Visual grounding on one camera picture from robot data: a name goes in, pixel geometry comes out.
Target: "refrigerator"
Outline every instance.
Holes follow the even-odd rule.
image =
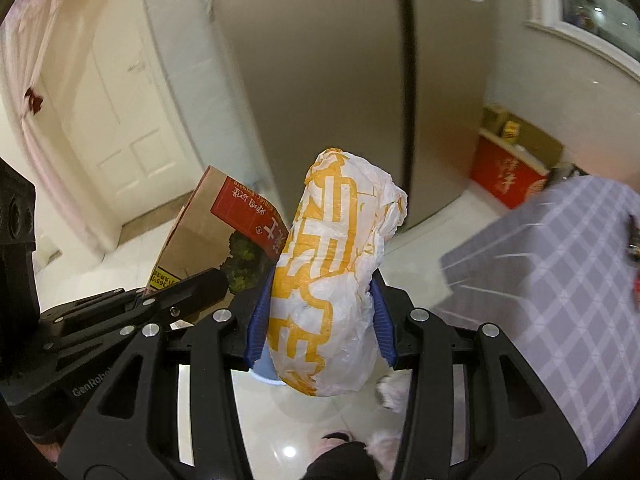
[[[464,191],[492,63],[486,0],[214,0],[214,18],[289,219],[327,148],[392,175],[405,227]]]

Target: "wall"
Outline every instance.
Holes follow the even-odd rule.
[[[145,2],[164,72],[201,161],[255,188],[262,175],[248,147],[206,3]]]
[[[585,170],[640,190],[640,83],[597,54],[526,25],[529,0],[489,0],[495,68],[487,102],[547,131]]]

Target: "white wall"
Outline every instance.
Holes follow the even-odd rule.
[[[529,0],[494,6],[486,100],[542,128],[590,173],[640,190],[640,83],[587,49],[526,25]]]

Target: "table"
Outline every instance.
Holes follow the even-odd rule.
[[[640,394],[638,268],[626,255],[640,196],[594,176],[554,186],[445,254],[444,321],[499,325],[593,462]]]

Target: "white door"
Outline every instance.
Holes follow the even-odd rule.
[[[132,0],[65,0],[43,70],[65,135],[122,223],[196,184],[131,9]]]

